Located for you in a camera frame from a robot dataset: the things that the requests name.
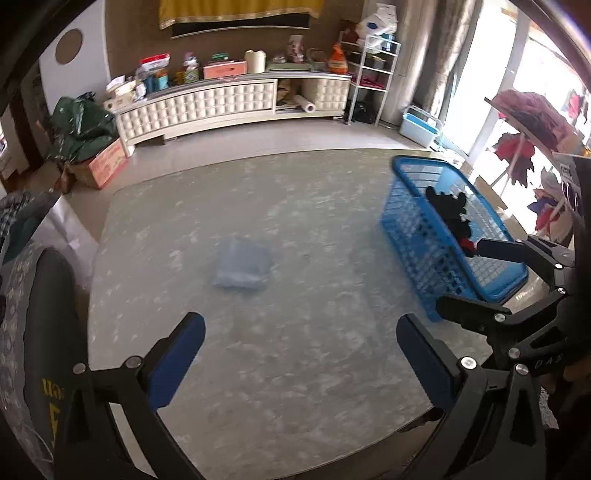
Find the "white metal shelf rack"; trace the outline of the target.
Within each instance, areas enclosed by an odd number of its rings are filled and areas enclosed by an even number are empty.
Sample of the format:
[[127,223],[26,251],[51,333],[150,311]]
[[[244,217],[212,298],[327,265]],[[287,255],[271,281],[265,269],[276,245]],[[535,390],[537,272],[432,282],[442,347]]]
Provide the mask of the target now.
[[362,101],[374,113],[374,126],[382,120],[394,71],[400,56],[401,44],[393,33],[368,34],[360,46],[339,37],[349,67],[349,110],[346,123],[353,123],[356,105]]

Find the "standing air conditioner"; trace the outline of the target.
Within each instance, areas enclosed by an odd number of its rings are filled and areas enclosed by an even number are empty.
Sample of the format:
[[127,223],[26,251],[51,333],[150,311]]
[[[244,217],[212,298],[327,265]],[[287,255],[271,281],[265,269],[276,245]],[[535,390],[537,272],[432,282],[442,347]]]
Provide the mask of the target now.
[[396,41],[401,44],[394,75],[385,97],[381,120],[399,126],[404,109],[416,93],[431,41],[438,0],[394,1],[397,8]]

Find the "grey chair cover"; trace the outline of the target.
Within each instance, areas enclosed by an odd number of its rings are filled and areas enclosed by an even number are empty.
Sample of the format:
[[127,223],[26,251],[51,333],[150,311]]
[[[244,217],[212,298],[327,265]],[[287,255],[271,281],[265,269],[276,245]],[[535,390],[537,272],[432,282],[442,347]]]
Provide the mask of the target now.
[[1,431],[54,477],[72,368],[88,361],[88,293],[57,249],[36,242],[1,268]]

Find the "cardboard box with red print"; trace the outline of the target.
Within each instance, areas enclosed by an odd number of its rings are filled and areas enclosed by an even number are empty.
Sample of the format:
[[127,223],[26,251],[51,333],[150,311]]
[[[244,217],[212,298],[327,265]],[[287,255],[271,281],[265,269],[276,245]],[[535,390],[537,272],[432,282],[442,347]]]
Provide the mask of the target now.
[[120,139],[80,164],[69,165],[68,172],[85,187],[103,189],[127,164],[127,156]]

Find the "white paper roll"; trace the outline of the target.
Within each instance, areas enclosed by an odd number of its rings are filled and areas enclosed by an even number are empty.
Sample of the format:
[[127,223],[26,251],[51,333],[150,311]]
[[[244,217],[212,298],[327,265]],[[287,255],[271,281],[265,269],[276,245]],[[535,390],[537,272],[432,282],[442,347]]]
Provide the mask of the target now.
[[311,114],[311,113],[315,113],[315,110],[317,110],[317,107],[315,107],[315,104],[312,103],[307,98],[304,98],[304,96],[294,95],[293,100],[294,100],[294,104],[296,104],[297,107],[300,107],[301,110],[304,111],[304,113]]

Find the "green plastic bag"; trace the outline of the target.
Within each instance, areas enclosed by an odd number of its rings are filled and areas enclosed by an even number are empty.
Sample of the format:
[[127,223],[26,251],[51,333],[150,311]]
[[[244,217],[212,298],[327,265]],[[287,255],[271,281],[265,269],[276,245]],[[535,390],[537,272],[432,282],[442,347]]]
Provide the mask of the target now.
[[78,164],[93,159],[118,139],[115,117],[86,94],[61,97],[51,116],[54,141],[48,159]]

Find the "yellow cloth TV cover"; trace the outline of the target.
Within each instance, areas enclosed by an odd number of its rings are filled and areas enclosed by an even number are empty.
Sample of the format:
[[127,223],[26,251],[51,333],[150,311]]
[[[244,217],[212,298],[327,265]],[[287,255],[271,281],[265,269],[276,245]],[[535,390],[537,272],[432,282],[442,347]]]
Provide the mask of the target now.
[[159,28],[180,23],[211,23],[256,20],[287,14],[305,14],[318,19],[322,0],[162,0]]

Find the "white tufted TV cabinet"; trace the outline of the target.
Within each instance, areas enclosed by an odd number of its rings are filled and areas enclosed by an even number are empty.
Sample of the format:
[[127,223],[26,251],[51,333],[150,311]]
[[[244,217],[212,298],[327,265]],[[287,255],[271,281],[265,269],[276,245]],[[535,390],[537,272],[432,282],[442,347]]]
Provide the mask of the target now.
[[[301,95],[315,104],[307,114]],[[349,76],[322,72],[266,72],[230,80],[202,80],[148,95],[113,112],[125,154],[148,140],[170,140],[212,129],[276,120],[345,114]]]

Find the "pink drawer box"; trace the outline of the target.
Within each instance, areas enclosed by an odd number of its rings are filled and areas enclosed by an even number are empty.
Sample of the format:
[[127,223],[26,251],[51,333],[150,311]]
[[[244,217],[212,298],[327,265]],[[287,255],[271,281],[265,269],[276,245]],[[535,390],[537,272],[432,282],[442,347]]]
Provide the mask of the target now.
[[202,67],[202,72],[204,80],[235,78],[247,73],[247,63],[245,60],[209,62]]

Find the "silver gift bag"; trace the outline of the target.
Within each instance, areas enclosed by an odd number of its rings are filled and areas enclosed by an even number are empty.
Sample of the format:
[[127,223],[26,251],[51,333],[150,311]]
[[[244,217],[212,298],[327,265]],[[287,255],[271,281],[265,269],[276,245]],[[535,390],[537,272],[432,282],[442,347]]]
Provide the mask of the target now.
[[90,291],[98,243],[63,195],[43,192],[16,214],[4,259],[12,260],[30,242],[60,252],[73,268],[76,283]]

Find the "patterned curtain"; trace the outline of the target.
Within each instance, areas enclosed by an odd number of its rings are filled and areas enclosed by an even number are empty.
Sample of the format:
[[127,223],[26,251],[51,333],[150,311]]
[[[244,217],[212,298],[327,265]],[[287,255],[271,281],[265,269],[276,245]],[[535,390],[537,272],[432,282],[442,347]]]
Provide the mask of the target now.
[[439,1],[415,100],[428,113],[440,115],[450,74],[465,43],[475,1]]

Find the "pink clothes pile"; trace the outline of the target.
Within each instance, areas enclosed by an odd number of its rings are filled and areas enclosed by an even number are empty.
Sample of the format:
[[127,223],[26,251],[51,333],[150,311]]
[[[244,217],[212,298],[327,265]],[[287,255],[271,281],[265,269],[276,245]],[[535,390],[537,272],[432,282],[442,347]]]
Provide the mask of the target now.
[[540,94],[509,89],[491,102],[509,112],[549,150],[557,151],[563,140],[577,136],[574,127]]

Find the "light blue cloth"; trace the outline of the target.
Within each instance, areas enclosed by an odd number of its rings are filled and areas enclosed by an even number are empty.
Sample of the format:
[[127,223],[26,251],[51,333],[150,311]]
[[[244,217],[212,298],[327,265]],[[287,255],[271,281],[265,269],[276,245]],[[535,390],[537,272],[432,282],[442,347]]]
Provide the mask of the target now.
[[229,289],[263,289],[271,266],[273,260],[266,246],[246,238],[229,238],[219,248],[213,285]]

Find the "white jug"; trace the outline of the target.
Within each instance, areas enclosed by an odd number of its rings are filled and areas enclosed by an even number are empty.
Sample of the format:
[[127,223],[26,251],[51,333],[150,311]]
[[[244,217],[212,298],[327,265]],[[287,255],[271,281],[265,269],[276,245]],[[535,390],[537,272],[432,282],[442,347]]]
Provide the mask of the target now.
[[247,50],[245,52],[245,63],[247,73],[263,73],[266,71],[266,52],[263,50]]

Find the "blue white storage bin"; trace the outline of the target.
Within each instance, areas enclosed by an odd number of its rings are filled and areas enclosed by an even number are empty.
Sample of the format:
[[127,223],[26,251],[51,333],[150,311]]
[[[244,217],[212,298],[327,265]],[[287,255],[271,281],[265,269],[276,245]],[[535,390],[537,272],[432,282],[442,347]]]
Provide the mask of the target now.
[[441,136],[444,123],[429,112],[409,105],[403,112],[400,134],[418,145],[430,148]]

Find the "wooden clothes rack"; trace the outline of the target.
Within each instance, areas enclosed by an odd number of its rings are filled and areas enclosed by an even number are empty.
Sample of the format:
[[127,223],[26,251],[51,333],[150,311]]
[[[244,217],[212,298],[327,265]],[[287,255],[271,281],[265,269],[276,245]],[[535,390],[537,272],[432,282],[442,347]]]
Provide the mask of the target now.
[[552,151],[546,148],[533,133],[511,116],[509,112],[502,110],[500,107],[495,107],[491,100],[489,98],[485,99],[497,113],[499,119],[504,120],[517,131],[516,134],[503,134],[493,146],[497,158],[508,163],[504,174],[512,185],[520,184],[523,187],[528,185],[528,173],[535,171],[532,158],[537,151],[555,168],[558,168],[556,160],[558,154],[590,156],[590,148],[584,145],[582,133],[575,128],[577,136],[566,138],[558,145],[557,151]]

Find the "white plastic bag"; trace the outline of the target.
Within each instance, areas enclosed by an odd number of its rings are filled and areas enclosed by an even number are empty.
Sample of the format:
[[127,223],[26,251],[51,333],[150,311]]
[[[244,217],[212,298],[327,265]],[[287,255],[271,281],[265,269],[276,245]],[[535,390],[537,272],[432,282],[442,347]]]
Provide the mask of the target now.
[[356,26],[356,32],[360,38],[367,35],[379,36],[394,34],[398,29],[398,16],[396,6],[377,3],[376,11],[370,14]]

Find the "blue plastic basket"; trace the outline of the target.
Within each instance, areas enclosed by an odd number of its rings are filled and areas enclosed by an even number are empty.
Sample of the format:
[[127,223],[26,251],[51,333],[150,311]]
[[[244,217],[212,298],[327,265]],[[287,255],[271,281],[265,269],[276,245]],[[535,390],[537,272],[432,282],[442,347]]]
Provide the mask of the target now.
[[391,167],[394,180],[381,223],[429,320],[441,320],[436,301],[444,294],[503,304],[527,283],[523,263],[466,256],[426,197],[428,188],[455,198],[464,195],[462,217],[470,222],[470,240],[511,242],[499,215],[459,169],[443,160],[401,155]]

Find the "black plush toy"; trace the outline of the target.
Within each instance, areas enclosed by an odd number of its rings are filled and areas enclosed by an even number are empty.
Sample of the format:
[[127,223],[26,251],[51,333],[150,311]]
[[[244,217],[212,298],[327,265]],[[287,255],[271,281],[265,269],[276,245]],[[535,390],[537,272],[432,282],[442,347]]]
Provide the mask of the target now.
[[437,211],[450,233],[455,238],[466,257],[472,258],[476,254],[476,245],[471,240],[472,229],[470,221],[464,218],[467,214],[467,196],[460,192],[457,196],[438,193],[432,186],[428,186],[425,196],[432,207]]

